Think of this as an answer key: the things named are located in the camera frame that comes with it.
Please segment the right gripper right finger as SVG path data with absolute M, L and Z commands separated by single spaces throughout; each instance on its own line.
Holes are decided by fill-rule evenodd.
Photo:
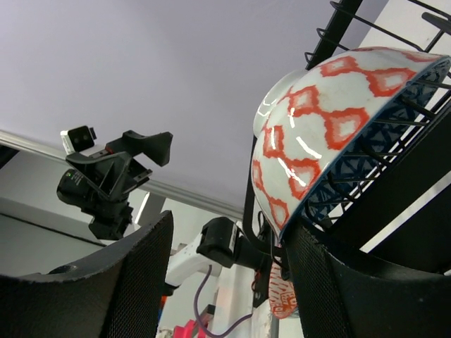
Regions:
M 406 268 L 296 225 L 284 249 L 305 337 L 449 337 L 450 277 Z

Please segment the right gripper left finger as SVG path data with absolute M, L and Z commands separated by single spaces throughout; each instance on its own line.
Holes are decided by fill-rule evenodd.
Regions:
M 1 336 L 154 337 L 172 240 L 164 211 L 48 274 L 1 276 Z

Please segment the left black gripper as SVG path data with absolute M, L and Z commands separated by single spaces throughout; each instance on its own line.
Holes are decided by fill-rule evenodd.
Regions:
M 117 148 L 86 156 L 75 152 L 66 156 L 66 203 L 92 216 L 90 232 L 97 239 L 122 239 L 132 223 L 130 192 L 149 180 L 152 171 L 135 160 L 144 154 L 157 165 L 170 161 L 173 134 L 150 136 L 132 130 L 123 133 Z

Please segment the blue zigzag pattern bowl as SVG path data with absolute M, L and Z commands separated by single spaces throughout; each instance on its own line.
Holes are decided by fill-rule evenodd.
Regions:
M 279 320 L 298 314 L 293 284 L 281 276 L 280 266 L 273 263 L 268 282 L 268 300 L 272 314 Z

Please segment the red pattern white bowl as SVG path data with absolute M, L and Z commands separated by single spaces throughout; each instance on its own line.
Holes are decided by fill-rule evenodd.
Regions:
M 386 168 L 399 141 L 431 116 L 450 57 L 383 46 L 342 52 L 283 77 L 254 118 L 255 197 L 275 236 L 295 218 L 321 224 Z

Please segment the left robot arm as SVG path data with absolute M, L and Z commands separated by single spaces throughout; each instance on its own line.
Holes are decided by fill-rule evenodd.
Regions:
M 95 151 L 97 138 L 86 125 L 60 133 L 71 166 L 61 178 L 56 194 L 65 204 L 92 216 L 91 233 L 100 240 L 123 238 L 132 221 L 130 192 L 149 181 L 152 170 L 135 160 L 144 154 L 163 167 L 170 161 L 173 135 L 162 132 L 144 136 L 132 130 Z M 169 259 L 166 288 L 172 294 L 190 275 L 214 264 L 223 268 L 240 265 L 262 273 L 271 264 L 232 220 L 217 217 Z

